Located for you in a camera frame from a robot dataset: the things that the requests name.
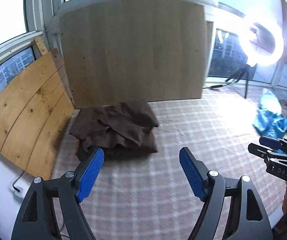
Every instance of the folded cloth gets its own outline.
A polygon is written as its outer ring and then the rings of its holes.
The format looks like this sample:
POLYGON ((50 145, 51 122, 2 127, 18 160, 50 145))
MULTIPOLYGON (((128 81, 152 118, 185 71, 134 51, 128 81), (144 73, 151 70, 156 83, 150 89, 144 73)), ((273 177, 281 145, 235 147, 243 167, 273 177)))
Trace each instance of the folded cloth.
POLYGON ((287 118, 282 117, 282 107, 271 91, 261 96, 253 125, 260 135, 276 139, 284 137, 287 118))
POLYGON ((158 120, 147 102, 122 102, 115 106, 83 108, 70 134, 80 140, 79 150, 91 146, 104 149, 131 149, 141 153, 157 152, 152 129, 158 120))

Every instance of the black cable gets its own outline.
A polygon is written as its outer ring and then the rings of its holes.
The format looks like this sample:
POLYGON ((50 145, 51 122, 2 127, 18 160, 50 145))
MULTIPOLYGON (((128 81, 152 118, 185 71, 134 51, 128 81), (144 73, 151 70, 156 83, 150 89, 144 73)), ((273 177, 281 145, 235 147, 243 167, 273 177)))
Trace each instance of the black cable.
POLYGON ((18 179, 21 178, 21 176, 24 174, 24 172, 25 172, 25 171, 23 171, 23 172, 20 174, 20 176, 12 183, 13 189, 14 189, 15 191, 17 191, 17 192, 20 192, 20 190, 19 190, 18 188, 16 188, 16 187, 14 186, 14 184, 18 181, 18 179))
POLYGON ((67 235, 63 235, 63 234, 60 234, 60 235, 66 237, 66 238, 68 238, 68 239, 70 239, 70 237, 67 236, 67 235))
POLYGON ((232 82, 228 83, 228 84, 221 84, 221 85, 213 85, 211 87, 205 87, 205 88, 202 88, 202 89, 206 89, 206 88, 210 88, 210 89, 214 89, 214 88, 222 88, 222 87, 225 87, 225 86, 228 86, 230 85, 232 82))

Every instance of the light wooden panel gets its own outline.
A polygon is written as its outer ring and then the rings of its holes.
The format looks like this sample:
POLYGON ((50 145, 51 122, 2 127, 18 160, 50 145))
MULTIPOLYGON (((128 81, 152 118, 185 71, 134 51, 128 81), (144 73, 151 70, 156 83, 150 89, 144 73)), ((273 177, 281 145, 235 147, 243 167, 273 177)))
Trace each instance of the light wooden panel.
POLYGON ((67 78, 65 65, 63 65, 60 69, 58 69, 58 74, 60 76, 61 82, 63 83, 63 87, 64 87, 68 97, 70 98, 70 101, 72 102, 72 104, 74 104, 73 97, 72 97, 70 87, 69 87, 69 82, 68 82, 68 78, 67 78))
POLYGON ((109 1, 68 12, 60 25, 76 108, 201 97, 207 44, 202 5, 109 1))
POLYGON ((28 163, 28 173, 50 179, 53 163, 73 110, 67 93, 64 93, 38 137, 28 163))
POLYGON ((63 64, 58 50, 45 54, 17 75, 0 92, 0 150, 27 103, 63 64))
POLYGON ((9 132, 1 154, 25 170, 41 129, 64 93, 54 73, 29 101, 9 132))
POLYGON ((38 50, 39 50, 40 54, 42 56, 45 55, 48 52, 48 50, 47 50, 47 48, 45 46, 45 43, 43 42, 42 38, 41 37, 37 37, 37 38, 34 39, 34 41, 35 41, 35 43, 36 43, 36 45, 38 47, 38 50))

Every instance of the brown towel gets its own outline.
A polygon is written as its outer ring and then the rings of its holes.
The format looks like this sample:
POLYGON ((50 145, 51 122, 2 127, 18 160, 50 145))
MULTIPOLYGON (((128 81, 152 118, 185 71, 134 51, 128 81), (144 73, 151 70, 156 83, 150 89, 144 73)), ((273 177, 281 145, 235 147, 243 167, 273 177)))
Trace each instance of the brown towel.
POLYGON ((91 146, 101 147, 105 153, 108 149, 120 152, 125 148, 154 153, 157 147, 152 128, 157 126, 157 118, 150 106, 141 100, 81 109, 70 134, 80 140, 79 151, 87 153, 91 146))

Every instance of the wood grain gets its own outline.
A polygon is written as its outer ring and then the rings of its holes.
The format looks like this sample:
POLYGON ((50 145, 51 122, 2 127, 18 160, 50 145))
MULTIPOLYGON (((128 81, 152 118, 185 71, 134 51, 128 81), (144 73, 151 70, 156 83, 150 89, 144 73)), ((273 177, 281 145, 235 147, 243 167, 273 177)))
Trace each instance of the wood grain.
POLYGON ((37 138, 64 88, 54 73, 23 109, 7 136, 1 154, 25 170, 37 138))
POLYGON ((63 87, 64 87, 68 97, 70 98, 70 101, 74 105, 73 97, 72 97, 72 94, 71 94, 71 91, 70 91, 69 81, 68 81, 68 78, 67 78, 65 65, 63 65, 60 69, 58 69, 58 74, 60 76, 60 79, 61 79, 61 82, 63 84, 63 87))
POLYGON ((45 55, 48 52, 48 49, 46 48, 45 43, 43 42, 42 38, 37 37, 34 39, 34 41, 39 49, 40 54, 42 56, 45 55))
POLYGON ((0 150, 16 119, 40 87, 63 62, 53 50, 39 58, 17 75, 0 92, 0 150))
POLYGON ((53 163, 73 110, 67 93, 63 93, 38 137, 28 163, 28 173, 44 180, 50 179, 53 163))
POLYGON ((60 24, 76 108, 201 97, 207 44, 202 5, 108 1, 68 12, 60 24))

